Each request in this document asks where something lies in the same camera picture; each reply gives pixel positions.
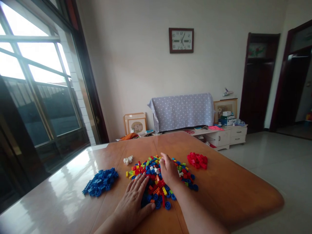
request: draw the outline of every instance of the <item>pink cloth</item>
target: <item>pink cloth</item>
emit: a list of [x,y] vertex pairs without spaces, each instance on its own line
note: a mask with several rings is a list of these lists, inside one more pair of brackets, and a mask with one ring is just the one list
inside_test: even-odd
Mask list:
[[220,127],[218,127],[218,126],[208,126],[208,128],[209,128],[209,129],[211,129],[211,130],[219,130],[219,131],[224,131],[224,129],[223,129],[223,128],[220,128]]

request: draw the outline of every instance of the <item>left hand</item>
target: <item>left hand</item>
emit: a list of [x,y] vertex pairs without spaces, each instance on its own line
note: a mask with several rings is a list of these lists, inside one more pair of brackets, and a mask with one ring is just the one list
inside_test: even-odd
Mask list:
[[141,209],[141,200],[148,181],[149,176],[145,177],[145,172],[132,180],[113,214],[123,225],[124,232],[133,230],[155,209],[155,203],[149,203]]

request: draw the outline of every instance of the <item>polka dot cloth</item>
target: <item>polka dot cloth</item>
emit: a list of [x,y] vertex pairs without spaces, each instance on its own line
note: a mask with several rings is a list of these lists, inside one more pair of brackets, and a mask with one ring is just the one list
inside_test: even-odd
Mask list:
[[214,123],[214,102],[210,93],[154,97],[148,106],[154,114],[156,132]]

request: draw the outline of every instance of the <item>tiled floor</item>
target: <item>tiled floor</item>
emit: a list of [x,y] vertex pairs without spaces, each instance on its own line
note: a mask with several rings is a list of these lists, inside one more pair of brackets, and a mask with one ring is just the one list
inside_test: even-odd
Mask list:
[[284,208],[235,234],[312,233],[312,141],[260,132],[221,154],[276,187]]
[[293,126],[278,128],[276,132],[312,140],[312,122],[304,122]]

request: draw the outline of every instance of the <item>box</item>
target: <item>box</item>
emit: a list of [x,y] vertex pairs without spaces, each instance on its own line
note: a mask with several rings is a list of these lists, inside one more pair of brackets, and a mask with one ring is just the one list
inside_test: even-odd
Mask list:
[[230,116],[232,113],[230,111],[224,111],[222,113],[223,116]]
[[230,126],[230,125],[233,125],[233,123],[236,122],[236,119],[230,119],[230,120],[219,119],[219,122],[220,122],[222,125]]
[[230,115],[230,116],[221,116],[220,119],[226,119],[226,120],[229,120],[229,119],[235,119],[235,115]]

